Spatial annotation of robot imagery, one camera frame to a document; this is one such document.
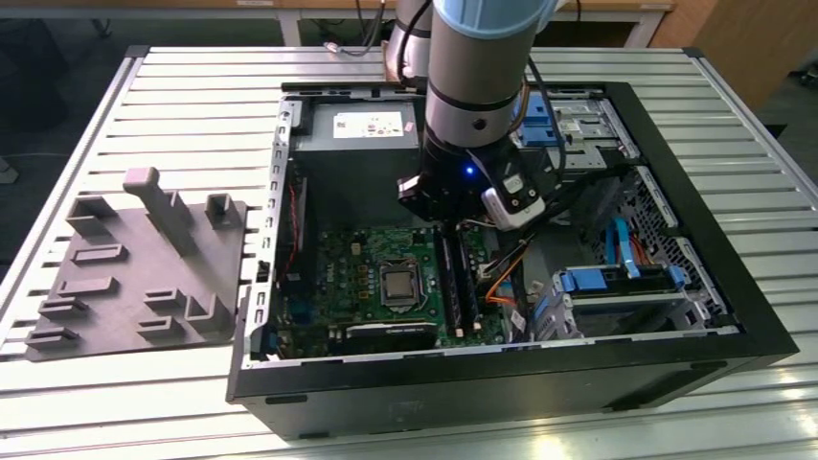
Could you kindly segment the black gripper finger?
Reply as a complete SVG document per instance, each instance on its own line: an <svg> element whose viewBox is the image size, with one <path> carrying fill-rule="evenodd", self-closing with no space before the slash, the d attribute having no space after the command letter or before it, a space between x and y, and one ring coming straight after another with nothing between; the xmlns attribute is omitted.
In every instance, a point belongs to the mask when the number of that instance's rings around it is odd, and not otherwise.
<svg viewBox="0 0 818 460"><path fill-rule="evenodd" d="M419 174L398 180L398 201L414 215L426 218L426 199Z"/></svg>

